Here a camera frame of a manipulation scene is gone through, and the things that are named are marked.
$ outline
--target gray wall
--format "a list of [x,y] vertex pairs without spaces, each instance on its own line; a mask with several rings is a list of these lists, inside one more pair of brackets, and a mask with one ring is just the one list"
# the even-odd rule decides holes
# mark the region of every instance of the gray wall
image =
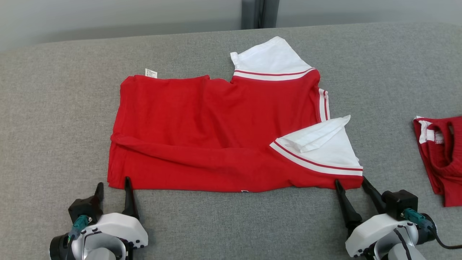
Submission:
[[[0,50],[89,38],[240,28],[241,0],[0,0]],[[462,0],[280,0],[278,27],[380,21],[462,25]]]
[[280,0],[276,26],[395,21],[462,25],[462,0]]
[[0,50],[74,39],[240,29],[240,0],[0,0]]

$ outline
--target gray fabric surface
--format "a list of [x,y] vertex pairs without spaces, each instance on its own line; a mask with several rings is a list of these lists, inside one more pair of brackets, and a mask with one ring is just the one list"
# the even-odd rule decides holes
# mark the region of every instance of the gray fabric surface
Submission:
[[[462,243],[462,208],[432,192],[411,121],[462,113],[462,29],[442,24],[330,25],[48,43],[0,54],[0,255],[48,258],[71,228],[68,206],[105,183],[106,213],[124,192],[106,184],[119,85],[145,68],[159,78],[229,80],[229,52],[281,36],[321,73],[332,117],[346,126],[364,175],[383,192],[406,189]],[[347,192],[367,219],[373,204]],[[135,259],[349,259],[335,191],[264,193],[136,191],[150,244]],[[427,259],[461,259],[430,242]]]

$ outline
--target striped trim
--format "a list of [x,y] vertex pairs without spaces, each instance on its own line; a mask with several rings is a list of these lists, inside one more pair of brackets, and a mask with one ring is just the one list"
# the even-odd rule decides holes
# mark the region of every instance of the striped trim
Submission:
[[298,165],[313,170],[319,173],[327,173],[327,174],[339,174],[339,175],[355,175],[355,176],[362,176],[363,175],[363,168],[361,166],[348,168],[348,167],[337,167],[331,165],[323,165],[319,164],[310,160],[307,160],[303,157],[300,157],[291,151],[284,148],[282,145],[277,143],[277,141],[272,142],[269,145],[273,148],[276,152],[280,153],[285,158],[291,160],[292,162],[297,163]]
[[443,133],[440,130],[431,130],[428,127],[432,124],[425,120],[418,120],[420,127],[419,143],[433,141],[436,144],[444,143]]
[[234,76],[254,79],[254,80],[270,80],[270,81],[278,81],[278,80],[294,80],[301,78],[308,74],[310,71],[315,70],[316,68],[309,68],[308,70],[295,72],[295,73],[284,73],[284,74],[268,74],[268,73],[256,73],[250,71],[243,71],[243,70],[235,70]]
[[327,91],[319,89],[319,118],[321,122],[330,119],[329,96]]

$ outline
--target cable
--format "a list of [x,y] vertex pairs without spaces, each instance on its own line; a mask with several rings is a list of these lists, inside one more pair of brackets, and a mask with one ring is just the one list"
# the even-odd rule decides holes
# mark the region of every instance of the cable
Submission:
[[441,239],[439,239],[437,230],[436,230],[436,225],[435,222],[432,220],[430,216],[427,214],[420,214],[416,212],[413,209],[405,209],[403,211],[404,218],[411,221],[412,223],[417,224],[420,228],[422,228],[425,231],[430,231],[433,236],[435,237],[436,241],[440,246],[442,246],[445,249],[462,249],[462,245],[457,245],[457,246],[446,246],[441,242]]
[[406,251],[407,260],[412,260],[412,258],[411,258],[411,252],[409,252],[409,249],[407,248],[407,244],[406,244],[406,241],[404,241],[403,236],[402,236],[401,233],[398,231],[398,229],[394,229],[393,231],[396,233],[396,235],[398,236],[398,238],[401,240],[401,244],[403,244],[404,250]]
[[82,230],[84,230],[88,224],[90,223],[91,221],[91,218],[88,217],[87,215],[81,215],[79,216],[74,224],[72,225],[72,229],[71,231],[69,232],[69,237],[71,236],[74,236],[74,239],[77,239],[79,238],[80,236],[80,232],[82,232]]
[[432,234],[435,236],[435,239],[436,241],[438,242],[438,244],[440,246],[442,246],[443,248],[445,249],[461,249],[462,248],[462,245],[457,245],[457,246],[446,246],[445,244],[443,244],[443,242],[441,242],[441,240],[439,239],[439,236],[438,236],[438,232],[436,231],[436,228],[434,227],[428,227],[428,229],[432,232]]
[[74,254],[74,253],[72,253],[72,242],[74,241],[74,238],[75,238],[75,236],[72,235],[72,236],[69,238],[69,242],[67,243],[66,260],[68,260],[69,254]]

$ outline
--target shirt tag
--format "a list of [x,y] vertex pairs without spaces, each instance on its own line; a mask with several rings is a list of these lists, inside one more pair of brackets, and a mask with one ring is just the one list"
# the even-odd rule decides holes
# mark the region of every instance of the shirt tag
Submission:
[[150,70],[148,68],[145,69],[145,76],[150,78],[157,78],[157,72]]

